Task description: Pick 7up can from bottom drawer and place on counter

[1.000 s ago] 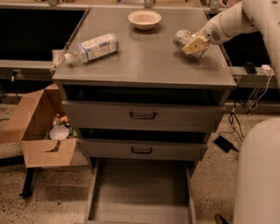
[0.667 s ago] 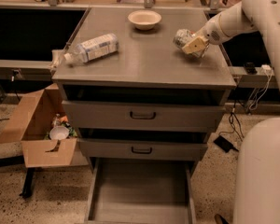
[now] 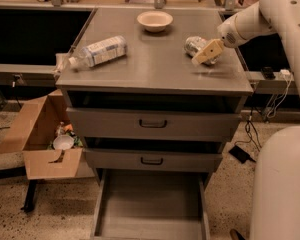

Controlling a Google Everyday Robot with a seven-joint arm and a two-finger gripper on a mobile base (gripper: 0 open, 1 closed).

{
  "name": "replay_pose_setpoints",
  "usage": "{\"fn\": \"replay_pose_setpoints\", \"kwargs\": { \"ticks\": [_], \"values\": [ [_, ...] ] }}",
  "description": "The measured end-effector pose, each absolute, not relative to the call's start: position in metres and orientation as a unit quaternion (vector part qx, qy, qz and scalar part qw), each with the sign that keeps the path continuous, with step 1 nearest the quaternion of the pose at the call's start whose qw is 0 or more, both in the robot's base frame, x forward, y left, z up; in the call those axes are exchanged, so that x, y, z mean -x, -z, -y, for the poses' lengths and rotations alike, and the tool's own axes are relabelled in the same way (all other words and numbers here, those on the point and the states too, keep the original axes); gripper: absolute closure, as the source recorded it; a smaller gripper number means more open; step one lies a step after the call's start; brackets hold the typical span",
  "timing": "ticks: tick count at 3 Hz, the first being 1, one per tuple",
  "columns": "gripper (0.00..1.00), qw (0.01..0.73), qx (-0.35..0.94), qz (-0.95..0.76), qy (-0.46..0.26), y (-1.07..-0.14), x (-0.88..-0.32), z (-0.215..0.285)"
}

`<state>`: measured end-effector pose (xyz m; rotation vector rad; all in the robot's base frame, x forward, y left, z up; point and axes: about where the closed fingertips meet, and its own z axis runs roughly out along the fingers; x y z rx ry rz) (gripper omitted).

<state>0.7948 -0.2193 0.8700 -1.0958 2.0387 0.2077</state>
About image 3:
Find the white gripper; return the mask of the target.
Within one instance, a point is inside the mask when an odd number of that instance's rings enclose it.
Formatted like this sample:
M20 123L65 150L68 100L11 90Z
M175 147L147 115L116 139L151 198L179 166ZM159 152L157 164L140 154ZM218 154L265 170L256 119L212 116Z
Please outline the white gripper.
M235 48L247 42L247 23L244 17L236 13L217 27L220 39L202 39L197 43L198 51L192 57L194 65L214 65L224 50Z

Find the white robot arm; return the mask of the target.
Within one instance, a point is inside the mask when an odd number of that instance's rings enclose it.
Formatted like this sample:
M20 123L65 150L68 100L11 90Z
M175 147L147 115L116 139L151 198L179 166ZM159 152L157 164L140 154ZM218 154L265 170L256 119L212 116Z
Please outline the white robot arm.
M300 0L259 0L217 28L192 55L199 65L217 58L224 48L278 34L300 98ZM300 240L300 125L273 134L256 162L249 240Z

